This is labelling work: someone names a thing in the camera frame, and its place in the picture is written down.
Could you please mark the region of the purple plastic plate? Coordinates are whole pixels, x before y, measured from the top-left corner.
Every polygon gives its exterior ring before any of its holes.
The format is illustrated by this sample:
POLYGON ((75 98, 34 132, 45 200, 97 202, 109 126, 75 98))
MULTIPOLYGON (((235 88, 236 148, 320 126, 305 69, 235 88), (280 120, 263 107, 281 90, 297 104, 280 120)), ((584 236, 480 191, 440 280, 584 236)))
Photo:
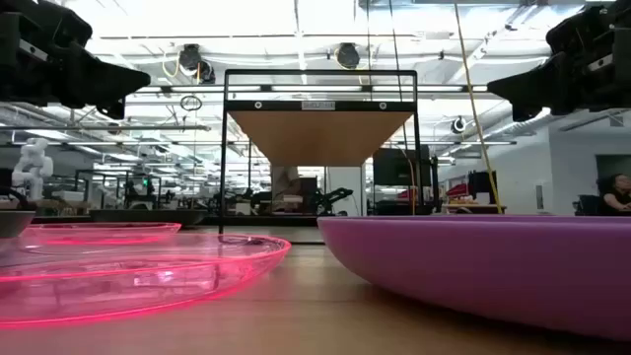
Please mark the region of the purple plastic plate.
POLYGON ((326 217, 332 254, 366 281, 485 317, 631 341, 631 218, 326 217))

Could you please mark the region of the black monitor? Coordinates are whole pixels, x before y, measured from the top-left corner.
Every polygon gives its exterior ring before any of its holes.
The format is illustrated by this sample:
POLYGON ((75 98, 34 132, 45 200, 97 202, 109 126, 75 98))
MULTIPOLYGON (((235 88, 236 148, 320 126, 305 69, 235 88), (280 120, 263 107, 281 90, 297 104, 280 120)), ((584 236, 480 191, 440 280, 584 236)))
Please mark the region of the black monitor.
MULTIPOLYGON (((492 180, 497 181, 496 173, 492 173, 492 180)), ((492 181, 487 171, 477 172, 472 171, 467 174, 467 192, 473 198, 476 199, 479 193, 487 193, 489 195, 489 203, 495 204, 496 197, 492 189, 492 181)))

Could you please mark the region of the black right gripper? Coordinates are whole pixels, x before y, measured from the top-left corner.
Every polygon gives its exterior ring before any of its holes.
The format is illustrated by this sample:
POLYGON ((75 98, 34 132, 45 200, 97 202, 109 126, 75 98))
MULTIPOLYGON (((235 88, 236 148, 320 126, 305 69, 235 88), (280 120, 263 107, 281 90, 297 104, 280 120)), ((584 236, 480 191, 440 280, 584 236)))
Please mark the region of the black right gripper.
POLYGON ((631 0, 587 5, 546 35, 552 56, 487 84, 508 101, 513 121, 544 108, 571 112, 631 108, 631 0))

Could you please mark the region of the wooden shelf with black frame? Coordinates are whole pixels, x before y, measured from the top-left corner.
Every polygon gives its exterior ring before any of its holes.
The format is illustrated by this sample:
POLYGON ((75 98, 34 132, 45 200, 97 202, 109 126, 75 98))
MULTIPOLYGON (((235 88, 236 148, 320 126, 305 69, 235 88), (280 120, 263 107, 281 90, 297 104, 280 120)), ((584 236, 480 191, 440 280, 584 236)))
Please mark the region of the wooden shelf with black frame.
POLYGON ((414 123, 415 150, 420 150, 418 73, 415 70, 367 70, 364 74, 411 79, 411 100, 272 101, 232 100, 236 76, 350 76, 334 69, 228 69, 224 74, 221 124, 218 232, 232 222, 227 216, 226 173, 228 120, 233 119, 274 166, 360 167, 408 119, 414 123))

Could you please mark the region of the dark teal plate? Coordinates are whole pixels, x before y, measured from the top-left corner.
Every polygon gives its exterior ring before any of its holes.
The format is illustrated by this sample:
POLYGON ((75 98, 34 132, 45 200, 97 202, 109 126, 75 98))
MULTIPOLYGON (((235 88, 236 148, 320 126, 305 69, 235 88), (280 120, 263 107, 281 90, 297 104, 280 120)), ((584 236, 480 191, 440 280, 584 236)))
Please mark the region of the dark teal plate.
POLYGON ((34 211, 0 210, 0 240, 18 237, 34 216, 34 211))

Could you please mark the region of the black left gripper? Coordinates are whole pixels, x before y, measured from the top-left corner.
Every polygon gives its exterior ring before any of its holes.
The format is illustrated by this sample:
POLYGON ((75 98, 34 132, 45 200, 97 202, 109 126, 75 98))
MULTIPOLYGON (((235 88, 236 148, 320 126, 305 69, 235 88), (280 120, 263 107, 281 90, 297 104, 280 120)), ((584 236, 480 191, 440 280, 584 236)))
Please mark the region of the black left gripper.
POLYGON ((125 117, 125 98, 151 83, 149 74, 102 62, 84 47, 92 27, 49 0, 0 0, 0 101, 55 102, 68 57, 68 105, 97 106, 125 117))

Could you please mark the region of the clear pink plastic plate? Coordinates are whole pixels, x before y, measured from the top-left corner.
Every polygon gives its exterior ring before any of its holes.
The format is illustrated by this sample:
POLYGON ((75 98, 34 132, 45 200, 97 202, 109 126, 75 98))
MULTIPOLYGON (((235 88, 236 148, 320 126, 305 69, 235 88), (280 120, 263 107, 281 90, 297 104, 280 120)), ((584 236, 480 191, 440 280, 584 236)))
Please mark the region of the clear pink plastic plate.
POLYGON ((168 240, 180 228, 166 222, 31 224, 20 238, 29 246, 134 245, 168 240))
POLYGON ((0 328, 111 320, 224 297, 269 273, 290 242, 182 235, 168 244, 31 248, 0 258, 0 328))

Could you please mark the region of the black office chair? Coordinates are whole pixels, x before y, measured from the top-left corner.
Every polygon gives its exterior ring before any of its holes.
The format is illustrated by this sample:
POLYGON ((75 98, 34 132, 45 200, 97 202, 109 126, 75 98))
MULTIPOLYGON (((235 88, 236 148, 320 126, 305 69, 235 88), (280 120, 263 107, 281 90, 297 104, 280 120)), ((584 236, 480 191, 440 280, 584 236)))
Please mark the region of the black office chair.
POLYGON ((573 203, 576 216, 597 216, 599 214, 600 198, 596 195, 579 195, 573 203))

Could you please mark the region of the person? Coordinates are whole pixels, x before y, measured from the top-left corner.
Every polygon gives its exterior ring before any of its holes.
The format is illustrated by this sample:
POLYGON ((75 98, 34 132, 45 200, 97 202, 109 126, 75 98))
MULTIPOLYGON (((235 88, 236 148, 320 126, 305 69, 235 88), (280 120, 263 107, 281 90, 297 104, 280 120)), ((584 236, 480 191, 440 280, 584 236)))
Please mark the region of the person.
POLYGON ((631 177, 625 174, 603 177, 597 181, 597 188, 600 215, 631 215, 631 177))

